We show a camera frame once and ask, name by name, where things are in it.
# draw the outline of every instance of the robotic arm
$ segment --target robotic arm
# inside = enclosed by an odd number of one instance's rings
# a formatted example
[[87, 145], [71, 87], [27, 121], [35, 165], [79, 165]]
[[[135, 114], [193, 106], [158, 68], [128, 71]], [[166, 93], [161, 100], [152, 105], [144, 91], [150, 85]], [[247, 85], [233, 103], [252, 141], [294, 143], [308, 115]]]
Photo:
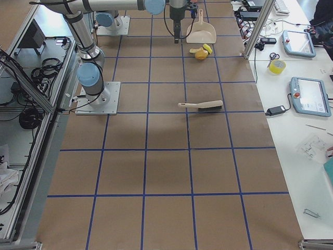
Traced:
[[[82, 84], [86, 98], [91, 105], [100, 105], [110, 100], [110, 93], [103, 83], [102, 71], [104, 54], [94, 43], [83, 13], [104, 11], [118, 13], [118, 10], [147, 10], [153, 15], [163, 12], [165, 0], [40, 0], [50, 10], [63, 14], [66, 23], [79, 48], [81, 58], [77, 76]], [[174, 21], [175, 43], [181, 32], [181, 20], [190, 9], [190, 0], [170, 0], [170, 18]]]
[[173, 20], [175, 43], [179, 43], [181, 39], [181, 20], [185, 18], [185, 11], [191, 11], [191, 17], [194, 19], [197, 8], [190, 0], [170, 0], [170, 18]]

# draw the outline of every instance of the touchscreen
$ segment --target touchscreen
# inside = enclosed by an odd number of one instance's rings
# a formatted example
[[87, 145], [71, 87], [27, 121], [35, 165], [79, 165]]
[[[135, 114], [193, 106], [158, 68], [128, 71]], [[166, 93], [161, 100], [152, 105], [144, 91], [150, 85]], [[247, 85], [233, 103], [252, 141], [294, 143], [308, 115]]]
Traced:
[[306, 34], [288, 31], [288, 37], [290, 39], [289, 45], [292, 51], [306, 54], [312, 53], [310, 41]]
[[303, 110], [326, 112], [321, 83], [298, 79], [300, 87], [300, 102]]

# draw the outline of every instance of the yellow tape roll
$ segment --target yellow tape roll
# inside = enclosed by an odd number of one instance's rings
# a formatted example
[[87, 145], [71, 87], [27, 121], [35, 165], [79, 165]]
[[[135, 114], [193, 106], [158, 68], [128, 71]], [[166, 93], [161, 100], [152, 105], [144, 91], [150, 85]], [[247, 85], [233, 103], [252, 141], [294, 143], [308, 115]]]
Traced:
[[274, 74], [281, 74], [281, 72], [285, 69], [286, 63], [280, 59], [274, 59], [270, 64], [270, 71]]

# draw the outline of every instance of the black box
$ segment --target black box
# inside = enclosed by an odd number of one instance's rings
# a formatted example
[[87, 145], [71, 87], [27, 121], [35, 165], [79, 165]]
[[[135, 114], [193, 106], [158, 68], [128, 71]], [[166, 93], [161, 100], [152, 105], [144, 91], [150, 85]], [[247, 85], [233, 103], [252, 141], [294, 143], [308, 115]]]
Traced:
[[243, 0], [248, 12], [260, 12], [266, 0]]
[[260, 12], [240, 11], [239, 14], [243, 21], [256, 21], [260, 15]]

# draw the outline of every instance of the metal mounting plate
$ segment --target metal mounting plate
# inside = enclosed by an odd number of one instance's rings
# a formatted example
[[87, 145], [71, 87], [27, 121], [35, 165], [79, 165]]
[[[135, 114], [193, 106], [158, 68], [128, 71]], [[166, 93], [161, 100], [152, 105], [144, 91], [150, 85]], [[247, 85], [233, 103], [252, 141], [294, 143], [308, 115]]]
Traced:
[[[119, 101], [119, 94], [120, 94], [120, 82], [105, 82], [105, 88], [110, 91], [110, 100], [98, 106], [86, 105], [82, 108], [78, 108], [75, 113], [77, 115], [116, 115], [118, 109], [118, 101]], [[82, 88], [80, 95], [85, 95], [85, 91]], [[87, 104], [88, 101], [85, 98], [79, 99], [78, 107]]]
[[120, 17], [123, 21], [123, 26], [115, 31], [107, 30], [105, 27], [100, 26], [97, 30], [97, 35], [99, 36], [116, 36], [116, 35], [128, 35], [129, 34], [129, 28], [130, 28], [130, 17]]

